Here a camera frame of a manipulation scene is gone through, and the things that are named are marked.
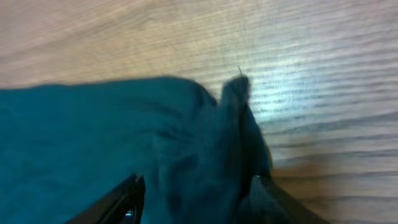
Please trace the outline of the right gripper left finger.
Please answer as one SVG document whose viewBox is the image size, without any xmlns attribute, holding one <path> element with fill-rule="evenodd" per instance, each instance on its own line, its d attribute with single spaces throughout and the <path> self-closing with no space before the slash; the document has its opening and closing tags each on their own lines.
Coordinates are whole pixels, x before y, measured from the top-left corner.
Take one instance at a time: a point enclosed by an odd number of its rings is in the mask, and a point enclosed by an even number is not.
<svg viewBox="0 0 398 224">
<path fill-rule="evenodd" d="M 67 224 L 140 224 L 146 184 L 133 174 Z"/>
</svg>

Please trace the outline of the dark navy t-shirt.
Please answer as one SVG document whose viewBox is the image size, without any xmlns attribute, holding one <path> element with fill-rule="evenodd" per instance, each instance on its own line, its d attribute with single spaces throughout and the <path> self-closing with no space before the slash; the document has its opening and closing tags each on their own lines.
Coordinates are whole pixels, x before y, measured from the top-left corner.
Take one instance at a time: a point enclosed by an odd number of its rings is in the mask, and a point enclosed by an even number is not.
<svg viewBox="0 0 398 224">
<path fill-rule="evenodd" d="M 1 222 L 65 223 L 142 174 L 144 223 L 230 223 L 269 174 L 248 98 L 246 77 L 219 100 L 175 77 L 1 90 Z"/>
</svg>

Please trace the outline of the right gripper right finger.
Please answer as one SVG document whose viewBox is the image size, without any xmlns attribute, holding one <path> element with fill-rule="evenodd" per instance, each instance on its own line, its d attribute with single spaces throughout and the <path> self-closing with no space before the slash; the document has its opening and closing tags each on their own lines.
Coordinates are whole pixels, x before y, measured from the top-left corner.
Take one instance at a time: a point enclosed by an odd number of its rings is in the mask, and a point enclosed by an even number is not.
<svg viewBox="0 0 398 224">
<path fill-rule="evenodd" d="M 255 224 L 328 224 L 282 190 L 272 179 L 255 176 L 245 198 L 245 222 Z"/>
</svg>

